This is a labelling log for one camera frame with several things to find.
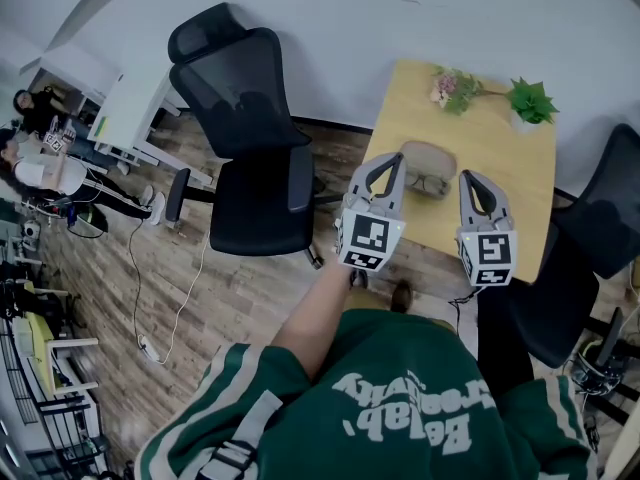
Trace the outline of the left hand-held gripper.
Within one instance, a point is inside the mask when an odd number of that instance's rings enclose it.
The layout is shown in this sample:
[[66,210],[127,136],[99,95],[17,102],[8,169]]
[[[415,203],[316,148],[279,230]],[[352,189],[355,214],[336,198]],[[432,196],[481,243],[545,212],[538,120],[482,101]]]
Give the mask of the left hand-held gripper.
[[[375,194],[372,185],[386,171],[386,187]],[[405,159],[400,152],[378,155],[354,171],[335,221],[341,264],[378,272],[390,260],[406,226],[404,186]]]

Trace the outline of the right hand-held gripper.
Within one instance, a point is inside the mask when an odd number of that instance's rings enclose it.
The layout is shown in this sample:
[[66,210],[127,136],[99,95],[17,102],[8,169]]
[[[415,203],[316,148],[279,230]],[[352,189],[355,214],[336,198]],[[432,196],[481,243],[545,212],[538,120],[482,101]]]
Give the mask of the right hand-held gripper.
[[[517,232],[506,193],[485,175],[459,176],[458,254],[472,287],[507,286],[516,270]],[[489,223],[478,224],[483,218]]]

